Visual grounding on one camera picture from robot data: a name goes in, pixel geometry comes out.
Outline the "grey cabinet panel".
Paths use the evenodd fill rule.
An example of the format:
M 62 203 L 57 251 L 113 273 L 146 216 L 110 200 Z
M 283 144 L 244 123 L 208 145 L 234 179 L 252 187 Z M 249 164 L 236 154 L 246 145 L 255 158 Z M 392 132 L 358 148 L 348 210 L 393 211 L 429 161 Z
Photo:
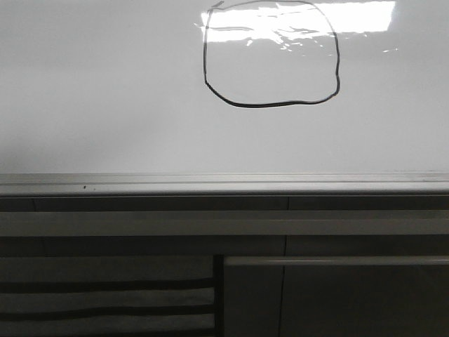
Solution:
M 279 336 L 447 336 L 447 256 L 242 256 L 281 269 Z

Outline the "grey slatted panel black stripes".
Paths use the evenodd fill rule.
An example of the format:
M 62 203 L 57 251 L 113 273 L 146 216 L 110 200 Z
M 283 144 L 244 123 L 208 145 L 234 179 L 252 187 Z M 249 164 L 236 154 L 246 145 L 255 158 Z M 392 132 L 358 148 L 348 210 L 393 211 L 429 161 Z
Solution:
M 2 336 L 219 336 L 211 256 L 1 259 Z

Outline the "grey metal rail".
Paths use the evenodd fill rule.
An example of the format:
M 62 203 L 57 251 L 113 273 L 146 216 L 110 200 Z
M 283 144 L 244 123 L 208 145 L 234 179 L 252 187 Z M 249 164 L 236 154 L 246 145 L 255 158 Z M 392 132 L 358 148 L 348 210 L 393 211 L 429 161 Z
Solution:
M 447 234 L 448 212 L 3 212 L 3 237 Z

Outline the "white whiteboard with aluminium frame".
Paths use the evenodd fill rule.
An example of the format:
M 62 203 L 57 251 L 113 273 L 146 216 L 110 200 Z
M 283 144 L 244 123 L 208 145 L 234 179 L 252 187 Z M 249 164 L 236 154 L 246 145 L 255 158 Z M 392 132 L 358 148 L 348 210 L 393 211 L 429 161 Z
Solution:
M 447 1 L 1 2 L 4 196 L 447 190 Z

